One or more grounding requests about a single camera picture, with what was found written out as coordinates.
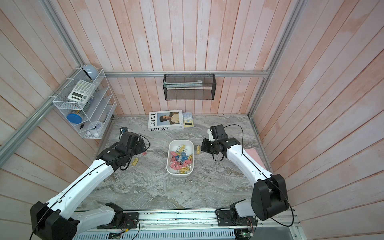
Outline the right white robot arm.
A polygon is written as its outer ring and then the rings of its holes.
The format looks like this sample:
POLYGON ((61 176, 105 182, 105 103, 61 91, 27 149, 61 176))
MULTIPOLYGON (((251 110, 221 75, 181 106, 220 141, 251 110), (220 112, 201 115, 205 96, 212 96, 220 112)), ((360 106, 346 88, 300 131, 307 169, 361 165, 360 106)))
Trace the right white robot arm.
POLYGON ((234 163, 246 176, 253 187, 249 200, 241 200, 231 205, 229 215, 237 224, 242 219, 257 217, 261 221, 291 210, 286 181, 280 174, 272 174, 254 160, 243 148, 241 142, 229 138, 223 125, 208 129, 209 137, 203 139, 202 151, 212 156, 222 154, 234 163))

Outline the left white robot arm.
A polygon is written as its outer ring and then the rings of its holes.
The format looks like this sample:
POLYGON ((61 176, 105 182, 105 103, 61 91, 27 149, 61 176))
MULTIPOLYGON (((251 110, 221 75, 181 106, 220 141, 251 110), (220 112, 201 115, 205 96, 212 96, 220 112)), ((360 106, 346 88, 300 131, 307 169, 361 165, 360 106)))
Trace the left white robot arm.
POLYGON ((80 214, 76 209, 102 181, 117 170, 126 170, 133 157, 146 152, 150 145, 143 135, 121 128, 119 141, 101 151, 84 173, 46 203, 31 207, 31 235, 42 240, 71 240, 93 228, 126 227, 124 211, 114 203, 80 214))

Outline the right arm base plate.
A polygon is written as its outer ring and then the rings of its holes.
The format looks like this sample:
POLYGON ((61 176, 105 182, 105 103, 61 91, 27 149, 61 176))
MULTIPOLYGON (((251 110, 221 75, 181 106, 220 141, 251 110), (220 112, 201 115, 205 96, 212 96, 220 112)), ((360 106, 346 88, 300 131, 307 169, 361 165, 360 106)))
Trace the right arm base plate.
POLYGON ((217 216, 218 225, 220 227, 232 227, 232 226, 249 226, 255 227, 258 224, 256 217, 241 218, 237 215, 235 210, 221 210, 216 209, 215 214, 217 216))

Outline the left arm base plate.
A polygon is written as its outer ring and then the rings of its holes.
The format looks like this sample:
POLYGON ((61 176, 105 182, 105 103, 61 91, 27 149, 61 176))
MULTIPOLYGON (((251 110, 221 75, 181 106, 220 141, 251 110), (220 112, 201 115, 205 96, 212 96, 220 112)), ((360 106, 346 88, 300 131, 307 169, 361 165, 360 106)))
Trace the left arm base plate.
POLYGON ((118 213, 112 222, 107 225, 97 226, 97 229, 136 229, 138 227, 139 213, 118 213))

